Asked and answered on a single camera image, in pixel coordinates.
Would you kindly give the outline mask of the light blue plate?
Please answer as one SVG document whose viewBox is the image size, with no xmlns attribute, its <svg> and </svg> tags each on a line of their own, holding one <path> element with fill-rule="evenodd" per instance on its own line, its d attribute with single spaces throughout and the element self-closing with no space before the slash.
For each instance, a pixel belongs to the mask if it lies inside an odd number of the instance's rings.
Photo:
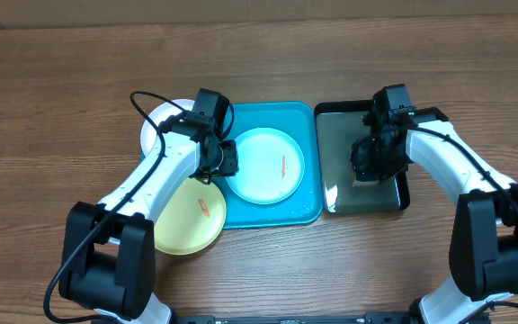
<svg viewBox="0 0 518 324">
<path fill-rule="evenodd" d="M 299 188 L 305 158 L 287 133 L 274 128 L 255 128 L 236 137 L 239 170 L 227 178 L 230 189 L 255 204 L 279 203 Z"/>
</svg>

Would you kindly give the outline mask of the yellow plate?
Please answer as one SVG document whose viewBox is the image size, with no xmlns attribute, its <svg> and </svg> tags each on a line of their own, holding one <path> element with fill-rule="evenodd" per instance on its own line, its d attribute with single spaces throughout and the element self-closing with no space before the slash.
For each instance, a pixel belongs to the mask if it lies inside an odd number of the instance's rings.
<svg viewBox="0 0 518 324">
<path fill-rule="evenodd" d="M 216 185 L 187 179 L 155 224 L 155 248 L 173 256 L 198 253 L 216 240 L 226 216 L 227 205 Z"/>
</svg>

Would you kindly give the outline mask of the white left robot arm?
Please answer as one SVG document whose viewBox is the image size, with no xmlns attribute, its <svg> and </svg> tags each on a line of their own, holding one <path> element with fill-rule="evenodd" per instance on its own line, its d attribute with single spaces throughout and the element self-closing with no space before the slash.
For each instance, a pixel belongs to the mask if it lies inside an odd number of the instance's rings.
<svg viewBox="0 0 518 324">
<path fill-rule="evenodd" d="M 175 191 L 188 178 L 208 185 L 238 171 L 236 143 L 224 121 L 235 119 L 223 94 L 202 88 L 190 110 L 180 108 L 160 123 L 147 117 L 156 134 L 153 148 L 112 193 L 97 204 L 77 202 L 69 211 L 61 266 L 43 300 L 51 295 L 90 311 L 76 323 L 161 323 L 173 311 L 154 294 L 154 227 Z"/>
</svg>

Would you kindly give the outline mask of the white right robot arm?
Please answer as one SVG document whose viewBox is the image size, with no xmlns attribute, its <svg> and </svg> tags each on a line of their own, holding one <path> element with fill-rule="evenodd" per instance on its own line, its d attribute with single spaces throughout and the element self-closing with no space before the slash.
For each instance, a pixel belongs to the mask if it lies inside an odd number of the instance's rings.
<svg viewBox="0 0 518 324">
<path fill-rule="evenodd" d="M 360 182 L 422 167 L 454 203 L 450 276 L 415 300 L 410 323 L 487 323 L 497 307 L 518 309 L 518 183 L 492 168 L 436 107 L 412 105 L 404 85 L 385 86 L 363 117 L 367 137 L 351 148 Z"/>
</svg>

